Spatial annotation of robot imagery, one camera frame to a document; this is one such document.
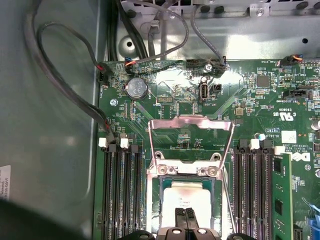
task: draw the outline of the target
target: red wire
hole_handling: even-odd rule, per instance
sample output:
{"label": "red wire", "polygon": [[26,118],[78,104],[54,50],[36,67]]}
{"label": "red wire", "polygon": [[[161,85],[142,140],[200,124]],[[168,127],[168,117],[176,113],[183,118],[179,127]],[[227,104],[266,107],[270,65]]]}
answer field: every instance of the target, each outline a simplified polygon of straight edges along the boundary
{"label": "red wire", "polygon": [[104,68],[102,66],[100,66],[100,65],[96,66],[96,68],[99,69],[100,71],[104,70]]}

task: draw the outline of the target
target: black cable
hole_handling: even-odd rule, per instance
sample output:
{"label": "black cable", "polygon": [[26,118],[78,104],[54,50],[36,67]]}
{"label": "black cable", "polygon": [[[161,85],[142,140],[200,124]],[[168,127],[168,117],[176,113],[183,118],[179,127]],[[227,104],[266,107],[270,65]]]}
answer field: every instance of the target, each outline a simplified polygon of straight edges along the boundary
{"label": "black cable", "polygon": [[[61,23],[58,23],[58,22],[55,22],[55,21],[51,21],[49,23],[45,23],[41,26],[39,26],[37,32],[36,32],[36,37],[37,37],[37,43],[38,43],[38,46],[39,46],[39,49],[44,57],[44,59],[46,60],[46,63],[48,64],[48,66],[50,67],[51,71],[56,75],[57,78],[60,78],[60,81],[61,83],[63,83],[63,85],[67,88],[68,84],[66,83],[66,81],[64,80],[64,78],[61,76],[61,74],[58,72],[58,70],[55,68],[54,64],[51,62],[51,60],[49,59],[45,49],[44,49],[44,46],[43,46],[43,43],[42,43],[42,34],[44,32],[44,30],[50,26],[60,26],[60,27],[63,27],[65,28],[66,30],[68,30],[70,33],[72,33],[74,36],[76,36],[78,39],[80,39],[87,47],[88,51],[89,51],[89,55],[92,59],[92,62],[95,66],[99,66],[101,67],[100,65],[98,65],[97,63],[97,60],[95,58],[95,54],[94,54],[94,51],[90,45],[90,43],[88,42],[88,40],[82,36],[80,33],[76,32],[73,28],[69,27],[69,26],[65,26]],[[100,116],[105,120],[107,119],[107,116],[105,115],[105,113],[98,107],[88,103],[87,101],[85,101],[83,98],[80,97],[80,100],[83,101],[84,104],[87,104],[90,108],[92,108],[94,111],[96,111],[98,114],[100,114]]]}
{"label": "black cable", "polygon": [[127,13],[125,12],[124,8],[122,7],[121,0],[116,0],[116,4],[119,9],[119,14],[122,19],[123,25],[125,29],[127,30],[133,45],[135,47],[136,53],[139,56],[140,59],[145,59],[148,57],[148,52],[145,46],[145,43],[136,29],[136,27],[132,24],[130,19],[127,16]]}
{"label": "black cable", "polygon": [[[106,124],[106,119],[104,119],[101,116],[101,112],[97,112],[97,107],[93,106],[92,104],[86,102],[83,98],[81,98],[62,78],[60,74],[56,74],[58,71],[56,69],[53,70],[53,64],[52,62],[48,62],[47,60],[49,59],[48,56],[44,56],[42,53],[42,50],[39,48],[38,42],[37,42],[37,37],[36,37],[36,32],[35,32],[35,27],[34,27],[34,21],[35,21],[35,16],[38,12],[38,8],[41,4],[42,0],[34,0],[32,2],[31,8],[28,10],[25,21],[24,21],[24,37],[26,41],[26,45],[32,54],[33,58],[39,65],[39,67],[42,69],[43,73],[45,76],[50,80],[50,82],[65,96],[67,97],[70,101],[72,101],[74,104],[76,104],[81,110],[83,110],[87,115],[89,115],[91,118],[93,118],[97,123],[100,125],[100,127],[103,129],[103,131],[106,132],[106,138],[108,143],[113,142],[115,140],[114,135],[111,132],[111,129],[107,126]],[[40,33],[42,33],[42,28],[39,29],[39,36],[41,36]],[[74,34],[76,37],[82,40],[83,36],[78,34],[76,31],[70,31],[72,34]],[[88,50],[92,50],[92,47],[86,44]],[[95,59],[95,56],[90,52],[90,56],[92,61],[94,62],[94,65],[96,67],[101,67],[98,65],[97,60]]]}
{"label": "black cable", "polygon": [[118,7],[115,1],[111,1],[111,18],[110,18],[110,34],[109,34],[109,48],[110,60],[118,61],[117,55],[117,28],[118,28]]}

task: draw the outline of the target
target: sticker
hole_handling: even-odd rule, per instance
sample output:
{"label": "sticker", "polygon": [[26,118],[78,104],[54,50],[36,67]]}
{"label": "sticker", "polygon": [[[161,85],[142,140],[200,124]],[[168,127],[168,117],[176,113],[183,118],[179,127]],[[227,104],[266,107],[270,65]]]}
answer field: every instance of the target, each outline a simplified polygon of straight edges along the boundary
{"label": "sticker", "polygon": [[281,131],[281,141],[283,144],[296,144],[297,132],[296,131]]}
{"label": "sticker", "polygon": [[0,198],[9,200],[11,166],[0,167]]}

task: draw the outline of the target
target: cable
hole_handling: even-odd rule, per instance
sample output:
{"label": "cable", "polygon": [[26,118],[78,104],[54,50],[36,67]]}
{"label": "cable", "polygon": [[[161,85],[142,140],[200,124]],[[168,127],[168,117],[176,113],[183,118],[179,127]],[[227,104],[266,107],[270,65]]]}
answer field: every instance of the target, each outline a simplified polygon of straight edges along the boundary
{"label": "cable", "polygon": [[196,12],[197,10],[204,5],[196,5],[193,8],[193,12],[191,14],[191,27],[195,34],[214,52],[214,54],[219,58],[220,62],[223,62],[223,58],[217,48],[200,32],[199,28],[196,25]]}
{"label": "cable", "polygon": [[110,60],[117,62],[117,27],[118,27],[118,7],[115,1],[111,1],[111,22],[110,22],[110,33],[109,37],[109,48],[110,48]]}
{"label": "cable", "polygon": [[158,5],[155,5],[153,3],[146,2],[146,1],[140,1],[140,0],[127,0],[127,1],[130,2],[130,3],[140,4],[140,5],[148,6],[148,7],[151,7],[151,8],[155,8],[155,9],[157,9],[157,10],[163,12],[163,13],[168,13],[168,14],[170,14],[172,16],[175,16],[177,19],[179,19],[182,22],[182,24],[183,24],[183,26],[185,28],[185,36],[184,36],[184,39],[183,39],[182,43],[180,43],[179,45],[164,51],[163,53],[160,53],[160,54],[157,54],[157,55],[154,55],[154,56],[150,56],[150,57],[146,57],[144,59],[136,60],[135,62],[137,64],[149,62],[149,61],[152,61],[152,60],[157,59],[157,58],[162,58],[162,57],[164,57],[164,56],[166,56],[166,55],[168,55],[168,54],[170,54],[170,53],[182,48],[186,44],[186,42],[188,40],[188,37],[189,37],[189,28],[188,28],[188,24],[186,23],[186,21],[179,14],[175,13],[174,11],[168,10],[168,9],[162,7],[162,6],[158,6]]}
{"label": "cable", "polygon": [[113,142],[115,140],[114,135],[111,132],[111,129],[106,124],[106,119],[103,119],[101,116],[101,112],[97,112],[97,107],[93,106],[92,104],[86,102],[84,99],[82,99],[61,77],[60,74],[56,75],[57,70],[53,70],[53,64],[50,62],[47,62],[48,56],[44,56],[41,49],[39,48],[34,22],[35,22],[35,16],[38,12],[39,6],[41,4],[42,0],[34,0],[32,2],[32,5],[30,9],[27,11],[27,14],[25,16],[24,21],[24,37],[26,41],[26,45],[33,56],[34,60],[37,62],[39,67],[42,69],[45,76],[50,80],[50,82],[70,101],[72,101],[74,104],[76,104],[81,110],[83,110],[87,115],[89,115],[91,118],[93,118],[97,123],[100,125],[100,127],[103,129],[103,131],[106,132],[106,137],[108,143]]}
{"label": "cable", "polygon": [[103,70],[103,67],[100,66],[96,60],[96,57],[95,57],[95,53],[94,53],[94,50],[92,49],[92,46],[90,45],[89,41],[84,37],[82,36],[80,33],[78,33],[77,31],[75,31],[73,28],[69,27],[69,26],[66,26],[66,25],[63,25],[62,23],[59,23],[59,22],[56,22],[56,21],[50,21],[50,22],[47,22],[47,23],[44,23],[42,24],[39,28],[38,28],[38,36],[41,38],[41,35],[43,33],[43,31],[50,27],[50,26],[59,26],[59,27],[62,27],[66,30],[68,30],[71,34],[73,34],[75,37],[77,37],[79,40],[81,40],[86,48],[88,49],[88,52],[89,52],[89,55],[90,55],[90,58],[93,62],[93,64],[96,66],[97,69],[99,69],[100,71]]}
{"label": "cable", "polygon": [[[162,4],[162,7],[165,9],[170,8],[171,6],[173,6],[174,4],[176,4],[177,2],[179,2],[180,0],[166,0],[164,4]],[[163,16],[161,14],[162,12],[160,10],[158,10],[154,16],[154,21],[163,19]],[[154,33],[155,33],[155,28],[154,26],[150,26],[149,32],[148,32],[148,50],[149,50],[149,55],[154,56],[156,55],[156,51],[155,51],[155,45],[154,45]]]}
{"label": "cable", "polygon": [[[92,59],[92,62],[93,64],[101,71],[103,69],[102,66],[100,66],[98,63],[97,63],[97,60],[95,58],[95,54],[94,54],[94,51],[90,45],[90,43],[88,42],[88,40],[82,36],[80,33],[76,32],[74,29],[72,29],[71,27],[69,26],[65,26],[61,23],[58,23],[58,22],[55,22],[55,21],[51,21],[51,22],[48,22],[48,23],[45,23],[45,24],[42,24],[38,30],[37,30],[37,33],[36,33],[36,37],[37,37],[37,43],[38,43],[38,46],[39,46],[39,49],[44,57],[44,59],[46,60],[46,63],[48,64],[48,66],[50,67],[51,71],[56,75],[57,78],[60,78],[60,81],[61,83],[63,83],[63,85],[65,87],[68,88],[68,84],[66,83],[66,81],[63,79],[63,77],[61,76],[61,74],[58,72],[58,70],[55,68],[54,64],[50,61],[48,55],[46,54],[46,51],[43,47],[43,43],[42,43],[42,34],[44,32],[44,30],[50,26],[60,26],[60,27],[63,27],[65,28],[66,30],[68,30],[70,33],[72,33],[74,36],[76,36],[78,39],[80,39],[87,47],[88,51],[89,51],[89,55]],[[80,100],[84,103],[84,104],[87,104],[90,108],[92,108],[93,110],[95,110],[98,114],[100,114],[100,116],[105,120],[107,117],[105,115],[105,113],[99,109],[98,107],[88,103],[87,101],[84,101],[81,97],[80,97]]]}
{"label": "cable", "polygon": [[116,0],[117,7],[119,9],[119,14],[122,19],[123,25],[125,29],[127,30],[133,45],[135,47],[136,53],[139,56],[140,59],[145,59],[148,57],[147,49],[144,43],[144,40],[142,39],[140,33],[136,29],[136,27],[132,24],[130,19],[127,16],[127,13],[125,12],[124,8],[122,7],[121,0]]}

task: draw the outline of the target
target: capacitor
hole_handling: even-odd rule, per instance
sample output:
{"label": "capacitor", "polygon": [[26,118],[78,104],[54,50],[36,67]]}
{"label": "capacitor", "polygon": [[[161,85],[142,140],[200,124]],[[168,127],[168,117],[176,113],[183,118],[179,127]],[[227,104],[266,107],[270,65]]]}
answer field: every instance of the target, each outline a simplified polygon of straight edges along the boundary
{"label": "capacitor", "polygon": [[263,141],[265,140],[267,137],[264,133],[259,133],[257,132],[255,135],[254,135],[254,138],[255,139],[259,139],[259,141]]}
{"label": "capacitor", "polygon": [[132,78],[126,85],[126,94],[132,100],[142,100],[148,95],[148,85],[139,77]]}
{"label": "capacitor", "polygon": [[316,120],[311,123],[311,128],[315,131],[320,130],[320,121]]}

